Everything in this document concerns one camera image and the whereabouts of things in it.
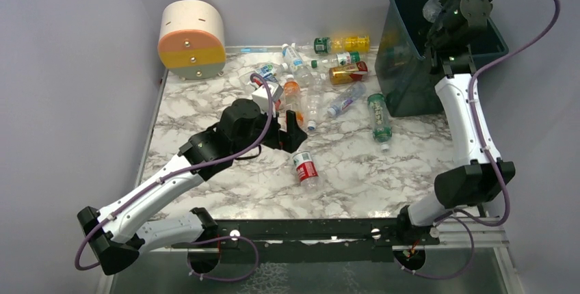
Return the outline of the orange juice bottle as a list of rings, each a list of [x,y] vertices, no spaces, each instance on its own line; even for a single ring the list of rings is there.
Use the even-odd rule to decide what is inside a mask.
[[[304,126],[302,93],[299,83],[293,75],[288,75],[284,84],[285,109],[293,111],[300,127]]]

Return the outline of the green tea bottle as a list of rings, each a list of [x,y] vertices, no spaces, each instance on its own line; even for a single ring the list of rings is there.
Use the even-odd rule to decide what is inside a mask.
[[[390,149],[393,133],[383,95],[380,93],[370,95],[367,98],[367,107],[371,118],[373,140],[381,150],[387,151]]]

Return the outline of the clear bottle blue label front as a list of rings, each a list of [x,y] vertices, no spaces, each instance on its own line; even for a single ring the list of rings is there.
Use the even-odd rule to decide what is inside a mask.
[[[434,23],[441,10],[440,0],[428,0],[423,6],[422,15],[427,22]]]

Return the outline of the clear bottle red label front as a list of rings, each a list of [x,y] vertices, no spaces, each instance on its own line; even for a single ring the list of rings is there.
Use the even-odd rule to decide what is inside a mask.
[[[295,153],[292,157],[292,162],[303,187],[312,189],[318,186],[320,181],[319,172],[309,151]]]

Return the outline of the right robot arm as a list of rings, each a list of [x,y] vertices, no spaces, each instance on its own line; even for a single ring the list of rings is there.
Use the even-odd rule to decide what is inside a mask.
[[[425,33],[423,71],[447,117],[455,166],[435,178],[433,194],[401,210],[400,237],[416,239],[459,207],[506,193],[515,175],[491,138],[477,93],[471,43],[488,28],[491,1],[437,0],[440,9]]]

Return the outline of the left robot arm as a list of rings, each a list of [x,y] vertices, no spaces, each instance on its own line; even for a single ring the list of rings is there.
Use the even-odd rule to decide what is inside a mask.
[[[85,238],[107,276],[132,265],[140,255],[157,248],[216,237],[218,225],[204,208],[193,208],[172,219],[151,221],[181,194],[193,189],[234,160],[258,146],[295,152],[308,135],[292,110],[285,113],[282,130],[276,110],[262,111],[246,98],[235,100],[220,121],[192,135],[179,151],[153,176],[115,202],[96,209],[87,206],[77,219]]]

